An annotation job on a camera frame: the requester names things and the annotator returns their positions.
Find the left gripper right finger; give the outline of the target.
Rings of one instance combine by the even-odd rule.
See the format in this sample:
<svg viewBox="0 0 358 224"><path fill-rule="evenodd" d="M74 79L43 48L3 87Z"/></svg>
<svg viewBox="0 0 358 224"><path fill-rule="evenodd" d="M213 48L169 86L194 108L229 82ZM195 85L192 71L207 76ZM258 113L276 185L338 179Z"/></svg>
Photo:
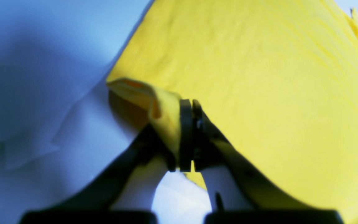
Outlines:
<svg viewBox="0 0 358 224"><path fill-rule="evenodd" d="M342 224L336 210L318 209L277 187L241 155L193 100L195 170L213 211L205 224Z"/></svg>

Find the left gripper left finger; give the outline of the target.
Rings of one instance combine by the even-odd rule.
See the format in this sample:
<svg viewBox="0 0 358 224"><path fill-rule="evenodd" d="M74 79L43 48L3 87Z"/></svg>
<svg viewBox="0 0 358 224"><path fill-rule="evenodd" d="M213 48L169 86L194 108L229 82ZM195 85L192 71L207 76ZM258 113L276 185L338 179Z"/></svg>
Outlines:
<svg viewBox="0 0 358 224"><path fill-rule="evenodd" d="M90 184L44 210L23 215L21 224L156 224L151 211L166 172L189 172L193 160L193 105L180 100L178 157L150 124Z"/></svg>

